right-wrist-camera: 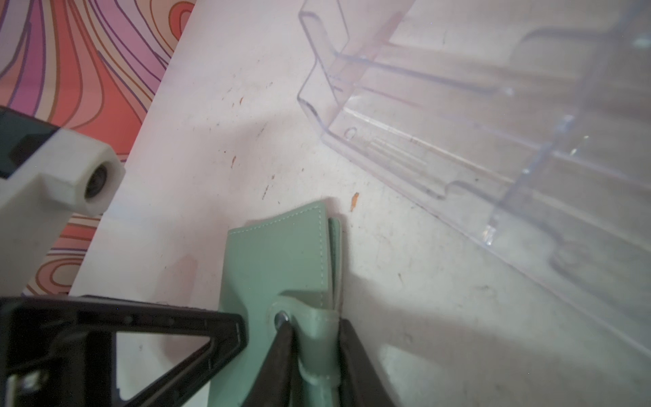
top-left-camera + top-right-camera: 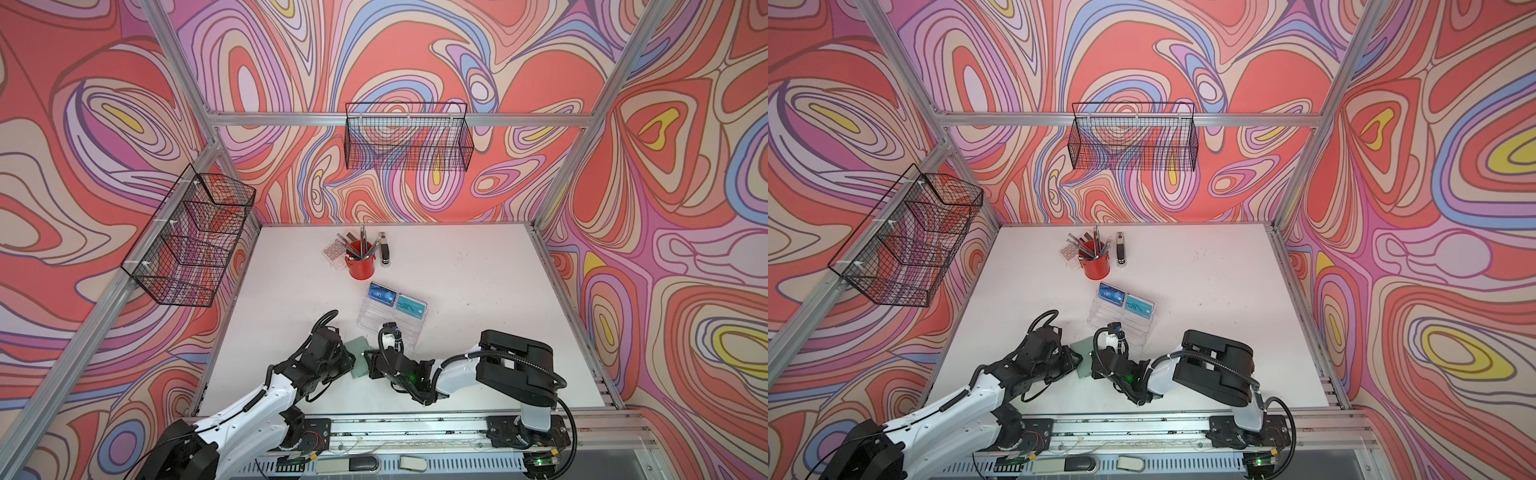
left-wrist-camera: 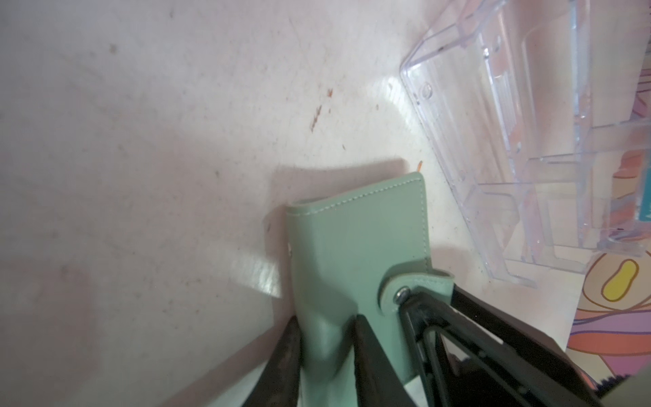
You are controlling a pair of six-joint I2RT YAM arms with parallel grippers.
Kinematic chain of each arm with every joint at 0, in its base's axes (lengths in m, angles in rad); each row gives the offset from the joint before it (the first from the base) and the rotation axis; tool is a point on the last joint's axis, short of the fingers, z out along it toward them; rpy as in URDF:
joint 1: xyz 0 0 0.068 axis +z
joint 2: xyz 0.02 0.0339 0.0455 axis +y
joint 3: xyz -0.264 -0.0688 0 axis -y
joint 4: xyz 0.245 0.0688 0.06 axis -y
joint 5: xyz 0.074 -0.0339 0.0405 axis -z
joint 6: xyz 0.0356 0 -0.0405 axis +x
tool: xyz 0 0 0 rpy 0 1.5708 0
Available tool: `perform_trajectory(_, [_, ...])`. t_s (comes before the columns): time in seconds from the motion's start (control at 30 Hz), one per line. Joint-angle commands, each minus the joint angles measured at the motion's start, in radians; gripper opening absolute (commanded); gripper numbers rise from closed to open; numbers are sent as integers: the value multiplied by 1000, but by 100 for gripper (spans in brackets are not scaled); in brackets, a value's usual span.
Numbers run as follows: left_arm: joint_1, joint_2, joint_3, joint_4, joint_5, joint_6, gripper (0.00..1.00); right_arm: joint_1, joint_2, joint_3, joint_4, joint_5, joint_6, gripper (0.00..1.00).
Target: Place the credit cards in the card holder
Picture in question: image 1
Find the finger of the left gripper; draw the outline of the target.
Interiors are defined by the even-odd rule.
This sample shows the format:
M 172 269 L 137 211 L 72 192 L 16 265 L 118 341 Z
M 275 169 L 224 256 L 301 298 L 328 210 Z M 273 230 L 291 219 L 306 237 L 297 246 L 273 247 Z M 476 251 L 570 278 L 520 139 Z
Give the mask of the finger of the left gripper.
M 247 346 L 238 314 L 82 296 L 1 300 L 4 406 L 182 406 Z

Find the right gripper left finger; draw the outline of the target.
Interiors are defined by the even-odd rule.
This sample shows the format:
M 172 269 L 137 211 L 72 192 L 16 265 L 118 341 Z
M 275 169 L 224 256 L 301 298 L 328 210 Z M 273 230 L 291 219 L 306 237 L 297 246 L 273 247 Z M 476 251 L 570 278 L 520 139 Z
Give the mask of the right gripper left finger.
M 287 407 L 291 398 L 294 354 L 294 328 L 291 322 L 284 321 L 276 330 L 276 337 L 242 406 Z

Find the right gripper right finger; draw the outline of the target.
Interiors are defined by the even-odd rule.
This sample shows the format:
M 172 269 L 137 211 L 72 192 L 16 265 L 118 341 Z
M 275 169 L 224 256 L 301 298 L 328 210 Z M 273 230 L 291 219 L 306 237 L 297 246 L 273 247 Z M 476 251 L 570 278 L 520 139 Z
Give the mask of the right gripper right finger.
M 394 407 L 390 395 L 383 387 L 349 320 L 340 320 L 338 341 L 341 366 L 340 404 L 342 406 Z

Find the mint green card wallet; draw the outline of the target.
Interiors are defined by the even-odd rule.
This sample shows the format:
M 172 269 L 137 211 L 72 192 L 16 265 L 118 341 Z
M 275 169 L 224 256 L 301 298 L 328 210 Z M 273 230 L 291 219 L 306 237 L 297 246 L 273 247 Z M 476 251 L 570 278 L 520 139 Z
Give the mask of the mint green card wallet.
M 222 312 L 241 315 L 247 347 L 210 383 L 211 406 L 241 406 L 285 313 L 297 336 L 292 406 L 338 406 L 342 227 L 317 201 L 228 232 Z

